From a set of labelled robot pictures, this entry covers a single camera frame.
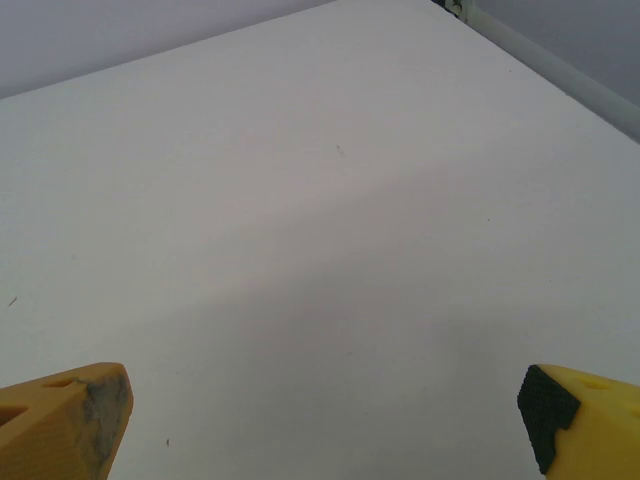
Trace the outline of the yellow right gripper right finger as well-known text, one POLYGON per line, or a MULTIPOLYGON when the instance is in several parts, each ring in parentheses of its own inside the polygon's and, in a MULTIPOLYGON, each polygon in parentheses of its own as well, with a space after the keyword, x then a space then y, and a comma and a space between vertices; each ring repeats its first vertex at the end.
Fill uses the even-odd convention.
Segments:
POLYGON ((546 480, 640 480, 640 386, 535 364, 517 406, 546 480))

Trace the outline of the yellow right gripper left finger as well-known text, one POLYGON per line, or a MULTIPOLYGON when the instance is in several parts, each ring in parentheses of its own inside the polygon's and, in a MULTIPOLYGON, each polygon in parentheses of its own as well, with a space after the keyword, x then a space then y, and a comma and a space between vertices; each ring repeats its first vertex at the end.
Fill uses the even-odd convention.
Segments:
POLYGON ((132 410, 120 363, 0 388, 0 480, 107 480, 132 410))

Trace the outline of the aluminium table side rail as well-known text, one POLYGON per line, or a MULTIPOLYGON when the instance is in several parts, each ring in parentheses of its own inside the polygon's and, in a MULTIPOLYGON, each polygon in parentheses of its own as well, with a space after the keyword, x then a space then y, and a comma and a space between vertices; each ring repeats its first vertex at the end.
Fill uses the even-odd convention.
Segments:
POLYGON ((465 23, 640 144, 640 106, 624 99, 549 50, 484 12, 472 1, 465 23))

